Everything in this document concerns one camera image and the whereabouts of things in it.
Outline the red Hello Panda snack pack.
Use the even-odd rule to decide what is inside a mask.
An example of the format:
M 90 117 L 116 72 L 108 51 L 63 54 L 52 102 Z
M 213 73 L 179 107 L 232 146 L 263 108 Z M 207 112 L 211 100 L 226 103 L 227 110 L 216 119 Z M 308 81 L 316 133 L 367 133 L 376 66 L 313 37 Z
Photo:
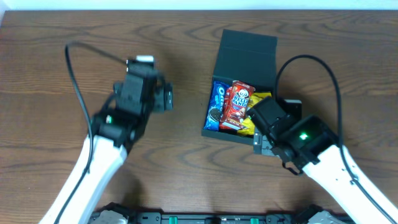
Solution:
M 242 129 L 247 105 L 254 90 L 253 86 L 235 80 L 229 94 L 229 103 L 221 117 L 220 124 L 234 130 Z

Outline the dark green box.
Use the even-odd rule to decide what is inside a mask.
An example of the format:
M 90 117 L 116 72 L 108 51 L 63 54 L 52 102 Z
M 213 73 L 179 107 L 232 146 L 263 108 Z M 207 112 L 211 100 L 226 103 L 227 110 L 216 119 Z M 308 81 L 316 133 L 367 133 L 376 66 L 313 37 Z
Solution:
M 254 93 L 272 93 L 274 91 L 277 76 L 275 62 L 276 48 L 277 38 L 273 36 L 234 30 L 223 31 L 211 79 L 211 91 L 214 81 L 223 82 L 230 86 L 224 97 L 222 115 L 229 103 L 229 94 L 235 80 L 253 86 L 255 88 Z M 201 131 L 202 136 L 253 145 L 253 135 L 240 136 L 237 134 L 237 130 L 223 126 L 222 124 L 219 125 L 218 131 L 206 130 L 203 127 Z

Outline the yellow nut snack bag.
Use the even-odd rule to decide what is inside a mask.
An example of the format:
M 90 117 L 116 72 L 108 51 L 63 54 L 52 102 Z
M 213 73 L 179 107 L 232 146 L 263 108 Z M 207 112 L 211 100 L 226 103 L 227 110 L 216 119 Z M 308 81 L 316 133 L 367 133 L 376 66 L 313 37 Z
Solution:
M 247 105 L 247 111 L 251 109 L 255 104 L 263 100 L 264 98 L 272 96 L 270 92 L 255 92 L 251 95 L 248 105 Z M 251 121 L 250 117 L 246 115 L 245 119 L 242 122 L 243 128 L 240 130 L 237 130 L 237 134 L 240 136 L 252 136 L 254 135 L 254 130 L 255 130 L 255 125 Z

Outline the blue Oreo cookie pack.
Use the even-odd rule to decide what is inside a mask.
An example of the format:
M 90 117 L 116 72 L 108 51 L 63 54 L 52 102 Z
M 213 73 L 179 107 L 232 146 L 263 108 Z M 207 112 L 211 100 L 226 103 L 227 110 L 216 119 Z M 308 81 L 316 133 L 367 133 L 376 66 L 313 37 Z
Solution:
M 219 81 L 213 82 L 213 88 L 208 104 L 208 112 L 203 129 L 218 131 L 223 112 L 224 97 L 230 86 Z

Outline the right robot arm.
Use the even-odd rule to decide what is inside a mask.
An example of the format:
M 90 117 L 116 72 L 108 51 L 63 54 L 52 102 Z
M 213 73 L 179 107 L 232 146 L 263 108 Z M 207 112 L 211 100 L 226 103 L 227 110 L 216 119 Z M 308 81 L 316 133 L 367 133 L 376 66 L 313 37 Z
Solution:
M 290 115 L 266 120 L 251 116 L 270 138 L 272 152 L 293 175 L 313 179 L 355 223 L 397 223 L 397 207 L 370 181 L 339 137 L 318 117 L 300 121 Z

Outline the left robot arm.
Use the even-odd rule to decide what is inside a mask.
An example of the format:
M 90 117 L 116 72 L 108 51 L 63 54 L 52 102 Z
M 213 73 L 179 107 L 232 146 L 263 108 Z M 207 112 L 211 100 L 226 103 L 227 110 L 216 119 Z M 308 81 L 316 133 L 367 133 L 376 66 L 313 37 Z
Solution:
M 152 112 L 172 109 L 172 85 L 157 70 L 128 72 L 88 121 L 80 156 L 41 223 L 88 223 L 103 191 L 144 135 Z

